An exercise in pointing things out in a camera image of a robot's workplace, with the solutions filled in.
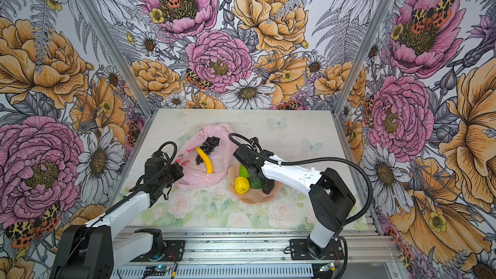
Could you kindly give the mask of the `dark purple grape bunch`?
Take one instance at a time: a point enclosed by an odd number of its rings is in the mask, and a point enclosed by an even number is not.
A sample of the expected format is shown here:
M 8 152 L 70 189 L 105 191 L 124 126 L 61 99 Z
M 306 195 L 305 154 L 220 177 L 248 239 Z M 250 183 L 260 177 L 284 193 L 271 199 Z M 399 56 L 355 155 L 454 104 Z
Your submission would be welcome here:
M 200 150 L 203 152 L 201 154 L 199 151 L 196 151 L 196 164 L 201 165 L 204 163 L 204 156 L 209 156 L 214 152 L 214 150 L 219 146 L 220 138 L 216 136 L 207 137 L 206 140 L 201 144 Z

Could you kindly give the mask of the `pink scalloped plate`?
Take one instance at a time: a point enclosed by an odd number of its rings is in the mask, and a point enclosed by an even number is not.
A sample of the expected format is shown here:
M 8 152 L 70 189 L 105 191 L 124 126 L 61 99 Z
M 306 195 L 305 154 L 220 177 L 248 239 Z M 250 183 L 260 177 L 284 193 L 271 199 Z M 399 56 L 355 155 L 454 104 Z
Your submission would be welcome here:
M 234 166 L 231 166 L 228 170 L 229 190 L 241 202 L 245 204 L 255 205 L 255 204 L 264 204 L 271 202 L 272 200 L 274 200 L 275 196 L 280 192 L 281 188 L 283 188 L 283 184 L 281 182 L 275 182 L 275 186 L 268 195 L 264 194 L 261 189 L 250 189 L 248 192 L 244 194 L 238 194 L 235 191 L 235 179 L 238 177 L 239 167 L 240 164 L 236 164 Z

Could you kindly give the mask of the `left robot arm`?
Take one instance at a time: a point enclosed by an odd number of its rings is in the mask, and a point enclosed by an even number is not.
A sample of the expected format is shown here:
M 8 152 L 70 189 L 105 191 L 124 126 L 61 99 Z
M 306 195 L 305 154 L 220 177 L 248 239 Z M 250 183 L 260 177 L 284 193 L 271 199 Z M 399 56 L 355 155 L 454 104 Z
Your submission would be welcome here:
M 144 174 L 127 196 L 97 218 L 64 230 L 50 277 L 110 278 L 113 271 L 135 258 L 162 258 L 166 249 L 159 229 L 138 229 L 120 244 L 114 244 L 114 240 L 139 214 L 165 197 L 165 189 L 181 178 L 182 166 L 168 155 L 156 152 L 146 161 Z

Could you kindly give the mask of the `left aluminium frame post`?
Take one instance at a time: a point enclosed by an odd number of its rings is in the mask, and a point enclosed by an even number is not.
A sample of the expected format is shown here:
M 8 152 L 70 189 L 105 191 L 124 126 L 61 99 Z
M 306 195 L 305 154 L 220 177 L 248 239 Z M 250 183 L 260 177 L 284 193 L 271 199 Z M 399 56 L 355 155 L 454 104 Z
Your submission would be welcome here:
M 143 90 L 139 87 L 138 82 L 136 81 L 134 74 L 131 72 L 126 59 L 124 58 L 120 48 L 117 45 L 116 40 L 111 34 L 107 23 L 105 22 L 104 17 L 101 15 L 99 8 L 97 7 L 95 0 L 79 0 L 80 5 L 84 13 L 87 15 L 92 27 L 96 31 L 99 38 L 102 40 L 103 44 L 106 47 L 106 50 L 109 52 L 109 55 L 115 64 L 115 66 L 121 72 L 126 84 L 129 86 L 129 89 L 133 96 L 136 99 L 136 102 L 142 109 L 145 117 L 150 119 L 154 115 L 154 109 L 151 104 L 148 102 Z

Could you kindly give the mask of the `aluminium frame post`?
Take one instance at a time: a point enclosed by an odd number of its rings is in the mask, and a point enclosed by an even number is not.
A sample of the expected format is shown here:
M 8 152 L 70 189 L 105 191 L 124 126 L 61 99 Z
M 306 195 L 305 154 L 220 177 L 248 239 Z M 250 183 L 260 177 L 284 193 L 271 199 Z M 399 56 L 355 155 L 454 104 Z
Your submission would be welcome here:
M 111 34 L 107 23 L 105 22 L 104 17 L 101 15 L 99 8 L 97 7 L 95 0 L 79 0 L 80 5 L 84 13 L 87 15 L 92 27 L 96 31 L 99 38 L 102 40 L 103 44 L 106 47 L 106 50 L 109 52 L 109 55 L 115 64 L 115 66 L 121 72 L 126 84 L 129 86 L 129 89 L 133 96 L 136 99 L 136 102 L 142 109 L 145 117 L 150 119 L 154 115 L 154 109 L 151 104 L 148 102 L 143 90 L 139 87 L 138 82 L 136 81 L 134 74 L 131 72 L 126 59 L 124 58 L 120 48 L 117 45 L 116 40 Z
M 368 50 L 373 44 L 373 40 L 383 24 L 386 14 L 390 9 L 390 6 L 394 3 L 394 0 L 380 0 L 378 7 L 374 14 L 371 17 L 369 26 L 364 35 L 364 38 L 360 44 L 358 52 L 353 60 L 353 63 L 350 67 L 350 73 L 344 82 L 344 86 L 338 95 L 337 102 L 334 105 L 333 116 L 337 117 L 339 112 L 343 109 L 344 104 L 347 102 L 347 99 L 353 89 L 353 85 L 355 81 L 358 79 L 360 71 L 363 67 L 363 63 L 367 56 Z

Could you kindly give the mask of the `aluminium mounting rail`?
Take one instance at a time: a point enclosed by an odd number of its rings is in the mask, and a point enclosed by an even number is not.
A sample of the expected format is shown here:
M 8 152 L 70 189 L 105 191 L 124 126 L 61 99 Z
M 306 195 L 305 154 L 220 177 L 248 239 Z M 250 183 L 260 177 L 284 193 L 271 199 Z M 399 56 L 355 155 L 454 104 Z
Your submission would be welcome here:
M 308 230 L 162 227 L 164 240 L 183 240 L 183 264 L 275 264 L 290 263 L 284 253 L 292 239 L 305 240 Z M 350 263 L 399 262 L 400 253 L 389 236 L 377 231 L 348 230 Z

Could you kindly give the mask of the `left green circuit board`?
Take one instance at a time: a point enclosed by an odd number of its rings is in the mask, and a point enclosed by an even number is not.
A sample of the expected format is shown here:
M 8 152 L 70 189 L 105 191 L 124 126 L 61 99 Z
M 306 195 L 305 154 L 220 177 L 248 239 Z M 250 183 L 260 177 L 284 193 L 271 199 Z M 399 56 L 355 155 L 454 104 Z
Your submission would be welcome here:
M 168 266 L 149 266 L 146 267 L 144 272 L 143 272 L 143 278 L 147 278 L 148 276 L 164 276 L 169 273 L 169 267 Z

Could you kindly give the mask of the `green circuit board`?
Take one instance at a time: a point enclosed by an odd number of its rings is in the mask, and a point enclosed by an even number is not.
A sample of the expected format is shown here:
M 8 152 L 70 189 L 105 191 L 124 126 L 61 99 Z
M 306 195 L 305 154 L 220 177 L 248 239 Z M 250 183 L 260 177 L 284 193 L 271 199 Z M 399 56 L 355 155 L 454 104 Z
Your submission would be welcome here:
M 147 278 L 148 276 L 164 276 L 169 273 L 169 267 L 168 266 L 149 266 L 146 267 L 144 272 L 143 272 L 143 278 Z
M 334 262 L 329 262 L 319 268 L 319 271 L 323 273 L 328 271 L 334 272 L 335 270 L 336 270 L 336 265 Z

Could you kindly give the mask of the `bright green lime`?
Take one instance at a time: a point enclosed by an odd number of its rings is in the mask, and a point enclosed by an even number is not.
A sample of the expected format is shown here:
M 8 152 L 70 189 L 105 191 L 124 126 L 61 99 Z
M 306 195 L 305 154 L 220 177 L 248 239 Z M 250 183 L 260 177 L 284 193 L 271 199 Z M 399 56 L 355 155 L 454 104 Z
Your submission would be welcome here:
M 243 165 L 240 165 L 238 175 L 247 179 L 251 177 L 247 168 L 244 167 Z

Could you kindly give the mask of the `yellow lemon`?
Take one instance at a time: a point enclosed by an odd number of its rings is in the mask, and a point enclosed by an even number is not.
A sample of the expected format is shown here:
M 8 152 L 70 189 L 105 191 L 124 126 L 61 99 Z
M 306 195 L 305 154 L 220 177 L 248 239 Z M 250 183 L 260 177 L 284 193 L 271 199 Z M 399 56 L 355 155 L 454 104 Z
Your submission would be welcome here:
M 249 179 L 243 176 L 237 177 L 234 182 L 234 188 L 235 192 L 240 195 L 247 193 L 251 188 Z

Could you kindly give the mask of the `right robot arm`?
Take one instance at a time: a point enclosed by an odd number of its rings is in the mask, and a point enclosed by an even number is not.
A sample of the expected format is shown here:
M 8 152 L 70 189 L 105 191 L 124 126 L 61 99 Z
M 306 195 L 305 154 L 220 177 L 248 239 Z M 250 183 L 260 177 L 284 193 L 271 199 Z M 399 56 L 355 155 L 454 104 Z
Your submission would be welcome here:
M 237 145 L 233 156 L 247 169 L 252 178 L 262 182 L 262 192 L 269 194 L 275 183 L 280 182 L 306 195 L 313 208 L 317 223 L 306 240 L 304 252 L 314 259 L 325 257 L 329 244 L 341 233 L 356 199 L 340 174 L 334 169 L 324 171 L 306 169 L 303 166 L 338 158 L 317 158 L 301 162 L 284 161 L 271 151 L 261 148 L 256 138 L 235 140 L 243 136 L 232 133 L 229 139 Z

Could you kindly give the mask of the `dark green avocado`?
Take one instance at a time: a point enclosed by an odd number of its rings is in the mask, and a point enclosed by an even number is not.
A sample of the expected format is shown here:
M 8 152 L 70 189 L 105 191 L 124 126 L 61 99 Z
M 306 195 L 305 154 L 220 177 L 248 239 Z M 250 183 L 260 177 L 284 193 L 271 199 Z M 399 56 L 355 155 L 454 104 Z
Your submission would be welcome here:
M 263 182 L 261 179 L 256 178 L 256 177 L 252 177 L 252 178 L 249 178 L 248 180 L 249 180 L 250 189 L 254 189 L 254 190 L 262 189 Z

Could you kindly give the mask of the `right green circuit board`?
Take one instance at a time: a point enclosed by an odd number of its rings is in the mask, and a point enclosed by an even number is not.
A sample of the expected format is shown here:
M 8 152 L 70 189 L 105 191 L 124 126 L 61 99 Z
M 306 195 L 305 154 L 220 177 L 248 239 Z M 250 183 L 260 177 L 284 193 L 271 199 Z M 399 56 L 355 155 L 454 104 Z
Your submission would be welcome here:
M 335 270 L 336 270 L 336 265 L 334 262 L 329 262 L 319 268 L 319 271 L 323 273 L 328 271 L 334 272 Z

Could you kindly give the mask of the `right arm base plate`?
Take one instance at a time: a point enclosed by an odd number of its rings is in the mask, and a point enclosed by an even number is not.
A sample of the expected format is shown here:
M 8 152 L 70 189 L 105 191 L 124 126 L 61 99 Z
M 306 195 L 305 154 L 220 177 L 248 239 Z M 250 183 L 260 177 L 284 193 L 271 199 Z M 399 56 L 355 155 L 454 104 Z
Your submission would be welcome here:
M 337 238 L 332 238 L 325 248 L 309 238 L 290 239 L 289 254 L 292 260 L 343 260 L 345 257 L 344 245 Z

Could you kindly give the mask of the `pink plastic bag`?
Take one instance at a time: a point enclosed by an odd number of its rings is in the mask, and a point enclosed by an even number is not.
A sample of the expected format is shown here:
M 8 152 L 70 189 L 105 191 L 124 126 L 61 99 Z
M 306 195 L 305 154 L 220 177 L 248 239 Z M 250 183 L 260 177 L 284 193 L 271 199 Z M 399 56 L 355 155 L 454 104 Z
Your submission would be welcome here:
M 235 145 L 229 140 L 232 129 L 226 123 L 201 128 L 177 153 L 175 162 L 183 176 L 176 185 L 183 190 L 216 185 L 232 165 Z

